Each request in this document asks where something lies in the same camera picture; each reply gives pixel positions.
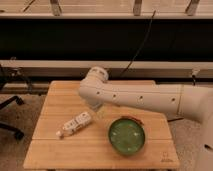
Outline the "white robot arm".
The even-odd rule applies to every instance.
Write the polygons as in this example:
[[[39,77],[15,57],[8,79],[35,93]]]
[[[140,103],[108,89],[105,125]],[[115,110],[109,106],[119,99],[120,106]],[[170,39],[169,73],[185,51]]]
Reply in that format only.
[[[111,84],[108,72],[92,67],[80,82],[79,95],[92,109],[112,103],[159,113],[179,114],[202,125],[194,171],[213,171],[213,88],[183,84]]]

